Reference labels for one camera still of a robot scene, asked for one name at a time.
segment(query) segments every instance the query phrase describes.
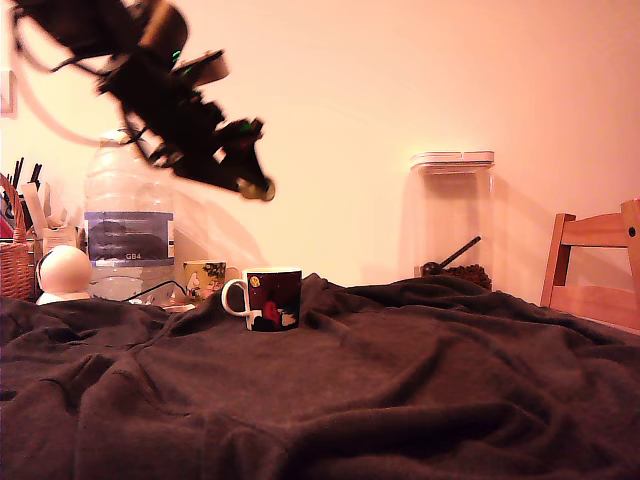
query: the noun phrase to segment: black cable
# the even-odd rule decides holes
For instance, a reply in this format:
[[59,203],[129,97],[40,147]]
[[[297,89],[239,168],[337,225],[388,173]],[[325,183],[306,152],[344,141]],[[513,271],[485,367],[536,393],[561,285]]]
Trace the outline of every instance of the black cable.
[[147,164],[151,165],[151,159],[149,158],[147,152],[145,152],[144,148],[142,148],[142,144],[140,143],[140,137],[142,137],[142,134],[147,130],[147,127],[144,127],[140,132],[135,133],[136,130],[135,128],[133,128],[129,117],[127,116],[127,110],[122,104],[120,104],[120,111],[122,113],[122,120],[124,121],[125,127],[127,128],[127,134],[129,135],[129,141],[127,141],[127,144],[135,143],[144,161],[147,162]]
[[105,77],[107,75],[104,72],[99,72],[87,65],[79,63],[80,61],[86,60],[88,58],[83,56],[74,56],[74,57],[68,58],[67,60],[55,66],[54,68],[49,68],[44,66],[35,58],[35,56],[29,51],[29,49],[22,42],[22,37],[20,36],[20,30],[18,29],[18,22],[21,18],[26,16],[24,9],[16,6],[16,7],[12,7],[10,11],[11,11],[11,18],[13,20],[11,22],[11,33],[13,35],[13,42],[14,42],[15,48],[17,52],[20,55],[22,55],[35,69],[43,73],[55,73],[61,68],[66,67],[67,65],[73,65],[97,77]]
[[149,292],[151,292],[151,291],[155,290],[156,288],[164,287],[165,285],[168,285],[168,284],[170,284],[170,283],[173,283],[173,284],[177,285],[177,286],[178,286],[178,288],[180,289],[180,291],[184,294],[184,296],[185,296],[185,297],[187,296],[187,292],[185,291],[185,289],[184,289],[184,288],[182,288],[182,285],[180,285],[180,284],[179,284],[178,282],[176,282],[175,280],[167,280],[166,282],[159,283],[159,284],[158,284],[158,285],[156,285],[155,287],[147,288],[147,289],[146,289],[145,291],[143,291],[143,292],[136,293],[135,295],[132,295],[132,296],[130,296],[129,298],[125,298],[125,299],[123,300],[123,302],[128,302],[129,300],[133,300],[134,298],[140,297],[140,296],[142,296],[142,295],[144,295],[144,294],[146,294],[146,293],[149,293]]

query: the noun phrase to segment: bottle label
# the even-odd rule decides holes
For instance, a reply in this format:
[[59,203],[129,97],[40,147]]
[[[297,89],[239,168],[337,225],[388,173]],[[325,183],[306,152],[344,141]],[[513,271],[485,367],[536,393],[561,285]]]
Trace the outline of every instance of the bottle label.
[[173,265],[173,213],[86,212],[84,223],[93,266]]

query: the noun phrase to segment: container lid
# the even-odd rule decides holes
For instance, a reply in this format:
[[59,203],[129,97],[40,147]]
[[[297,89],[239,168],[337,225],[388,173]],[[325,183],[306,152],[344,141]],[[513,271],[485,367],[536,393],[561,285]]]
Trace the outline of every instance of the container lid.
[[411,158],[411,169],[431,174],[476,173],[493,167],[493,152],[425,152]]

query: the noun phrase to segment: wicker basket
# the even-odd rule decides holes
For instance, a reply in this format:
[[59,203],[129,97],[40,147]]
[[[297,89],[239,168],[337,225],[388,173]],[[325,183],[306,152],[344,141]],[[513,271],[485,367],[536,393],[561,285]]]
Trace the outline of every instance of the wicker basket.
[[13,243],[0,244],[0,296],[27,300],[33,291],[33,275],[22,205],[18,192],[2,174],[0,187],[7,192],[15,216]]

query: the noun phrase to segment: glass jar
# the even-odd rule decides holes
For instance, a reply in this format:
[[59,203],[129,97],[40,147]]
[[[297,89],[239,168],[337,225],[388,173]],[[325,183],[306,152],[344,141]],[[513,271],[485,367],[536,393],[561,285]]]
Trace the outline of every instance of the glass jar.
[[[412,158],[411,175],[419,185],[412,202],[416,276],[426,274],[425,264],[433,262],[431,265],[440,265],[445,274],[472,281],[484,275],[487,278],[480,284],[490,288],[493,165],[494,154],[489,151],[428,152]],[[466,252],[442,265],[476,237],[480,240]]]

